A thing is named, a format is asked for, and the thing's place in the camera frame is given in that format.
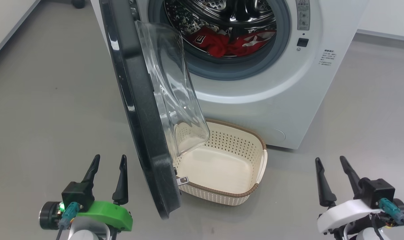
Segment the brown basket rim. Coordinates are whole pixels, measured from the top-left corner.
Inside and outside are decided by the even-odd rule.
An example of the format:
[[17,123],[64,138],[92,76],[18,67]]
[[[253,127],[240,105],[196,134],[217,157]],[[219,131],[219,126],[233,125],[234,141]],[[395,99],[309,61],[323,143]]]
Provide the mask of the brown basket rim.
[[[236,129],[239,129],[239,130],[241,130],[241,131],[247,132],[247,133],[249,133],[249,134],[251,134],[251,135],[254,135],[254,136],[260,141],[260,143],[261,143],[261,145],[262,145],[262,147],[263,147],[263,150],[266,150],[266,149],[267,149],[267,148],[266,148],[266,144],[264,143],[264,140],[263,140],[257,133],[255,133],[255,132],[253,132],[253,131],[251,131],[251,130],[249,130],[249,129],[243,128],[243,127],[238,126],[238,125],[233,124],[233,123],[224,122],[224,121],[221,121],[221,120],[215,120],[215,119],[206,118],[205,121],[208,122],[208,123],[216,123],[216,124],[219,124],[219,125],[224,125],[224,126],[236,128]],[[249,195],[250,195],[251,193],[253,193],[253,192],[257,189],[257,187],[258,187],[258,183],[255,183],[255,184],[251,187],[251,189],[248,190],[248,191],[246,191],[245,193],[236,194],[236,193],[222,192],[222,191],[215,190],[215,189],[212,189],[212,188],[209,188],[209,187],[204,187],[204,186],[201,186],[201,185],[199,185],[199,184],[193,183],[193,182],[191,182],[191,181],[188,182],[187,184],[190,185],[190,186],[192,186],[192,187],[199,188],[200,190],[203,190],[203,191],[207,191],[207,192],[210,192],[210,193],[219,194],[219,195],[222,195],[222,196],[234,197],[234,198],[240,198],[240,197],[249,196]]]

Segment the plastic basket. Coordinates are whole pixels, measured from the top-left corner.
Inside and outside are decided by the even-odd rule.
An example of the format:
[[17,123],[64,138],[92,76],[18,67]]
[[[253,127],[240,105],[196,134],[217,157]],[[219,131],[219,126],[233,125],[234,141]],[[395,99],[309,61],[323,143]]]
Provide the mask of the plastic basket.
[[208,142],[173,161],[177,176],[187,176],[190,181],[179,188],[212,202],[240,205],[260,184],[267,164],[266,145],[248,129],[206,121]]

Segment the laundry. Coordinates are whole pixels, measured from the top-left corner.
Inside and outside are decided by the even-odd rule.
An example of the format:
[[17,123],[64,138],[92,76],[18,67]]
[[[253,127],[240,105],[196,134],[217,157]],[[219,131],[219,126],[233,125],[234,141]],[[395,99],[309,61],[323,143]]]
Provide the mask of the laundry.
[[220,58],[222,56],[246,56],[254,53],[275,34],[275,30],[265,30],[249,33],[230,41],[229,34],[224,31],[214,32],[204,26],[187,37],[187,40],[210,55]]

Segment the gray floor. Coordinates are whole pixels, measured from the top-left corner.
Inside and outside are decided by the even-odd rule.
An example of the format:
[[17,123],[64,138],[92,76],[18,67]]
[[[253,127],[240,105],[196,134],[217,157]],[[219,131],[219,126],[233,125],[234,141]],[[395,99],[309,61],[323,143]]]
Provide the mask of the gray floor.
[[[54,239],[56,232],[39,228],[39,210],[80,181],[95,154],[94,195],[106,201],[128,155],[134,229],[118,239],[332,239],[316,230],[325,208],[315,157],[338,203],[352,197],[340,155],[360,176],[385,178],[404,201],[404,42],[354,38],[300,149],[270,149],[263,181],[246,203],[228,207],[184,194],[183,206],[162,221],[91,6],[42,2],[0,53],[0,239]],[[403,227],[386,232],[404,239]]]

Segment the perforated basket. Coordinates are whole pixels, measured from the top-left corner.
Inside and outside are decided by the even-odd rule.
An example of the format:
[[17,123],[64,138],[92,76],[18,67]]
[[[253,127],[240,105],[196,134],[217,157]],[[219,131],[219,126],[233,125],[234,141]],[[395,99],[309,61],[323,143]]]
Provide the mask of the perforated basket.
[[212,202],[240,205],[260,184],[267,164],[266,145],[248,129],[206,121],[208,142],[173,161],[177,176],[187,176],[190,181],[179,188]]

